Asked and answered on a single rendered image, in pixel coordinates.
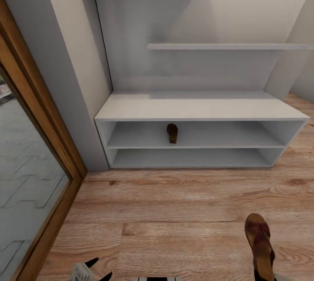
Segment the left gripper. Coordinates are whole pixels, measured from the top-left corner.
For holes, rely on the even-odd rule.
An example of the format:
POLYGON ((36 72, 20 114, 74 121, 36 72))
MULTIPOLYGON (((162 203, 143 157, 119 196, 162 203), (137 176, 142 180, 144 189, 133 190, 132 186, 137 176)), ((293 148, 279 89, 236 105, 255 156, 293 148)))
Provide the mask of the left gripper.
MULTIPOLYGON (((85 264, 88 266, 88 268, 91 268, 96 262, 98 262, 99 258, 95 258, 91 261, 86 262, 85 264)), ((108 275, 103 277, 100 281, 109 281, 112 276, 112 273, 110 272, 108 275)))

